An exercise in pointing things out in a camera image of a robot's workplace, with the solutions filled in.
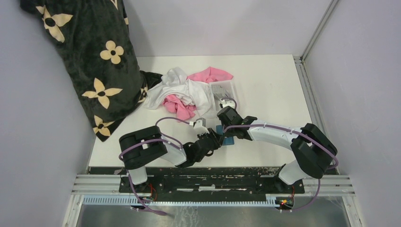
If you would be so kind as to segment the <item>blue leather card holder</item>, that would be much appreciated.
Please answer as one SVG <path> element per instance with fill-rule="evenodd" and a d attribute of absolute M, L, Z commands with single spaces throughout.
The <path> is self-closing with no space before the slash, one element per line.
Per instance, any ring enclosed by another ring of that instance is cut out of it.
<path fill-rule="evenodd" d="M 223 126 L 222 125 L 217 125 L 216 126 L 216 132 L 217 134 L 223 136 Z M 222 143 L 222 146 L 230 146 L 234 145 L 235 141 L 233 137 L 225 137 Z"/>

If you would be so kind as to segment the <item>stack of credit cards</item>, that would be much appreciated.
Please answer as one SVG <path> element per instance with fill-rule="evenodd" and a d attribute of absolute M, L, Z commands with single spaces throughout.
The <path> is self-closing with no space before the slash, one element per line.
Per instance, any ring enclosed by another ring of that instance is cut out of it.
<path fill-rule="evenodd" d="M 229 85 L 211 85 L 211 91 L 216 100 L 226 97 L 233 98 L 233 92 Z"/>

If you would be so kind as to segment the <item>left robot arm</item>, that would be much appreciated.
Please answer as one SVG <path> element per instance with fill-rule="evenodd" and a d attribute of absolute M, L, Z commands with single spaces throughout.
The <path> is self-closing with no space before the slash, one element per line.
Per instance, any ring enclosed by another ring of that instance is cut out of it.
<path fill-rule="evenodd" d="M 151 126 L 125 134 L 119 138 L 121 154 L 131 180 L 131 187 L 137 192 L 144 192 L 149 185 L 146 165 L 160 158 L 178 168 L 187 168 L 201 162 L 222 147 L 224 137 L 211 128 L 197 135 L 198 140 L 187 142 L 182 147 L 175 145 L 162 135 L 160 128 Z"/>

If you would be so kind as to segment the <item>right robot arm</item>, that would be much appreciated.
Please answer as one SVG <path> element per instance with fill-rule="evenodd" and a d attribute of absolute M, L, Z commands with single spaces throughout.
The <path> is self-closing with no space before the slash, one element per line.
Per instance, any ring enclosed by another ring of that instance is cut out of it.
<path fill-rule="evenodd" d="M 253 116 L 242 118 L 230 106 L 220 110 L 217 117 L 224 127 L 225 136 L 263 141 L 292 151 L 295 160 L 284 164 L 273 180 L 273 187 L 279 193 L 287 192 L 292 184 L 306 177 L 321 179 L 327 170 L 339 164 L 336 147 L 312 123 L 304 127 L 285 127 Z"/>

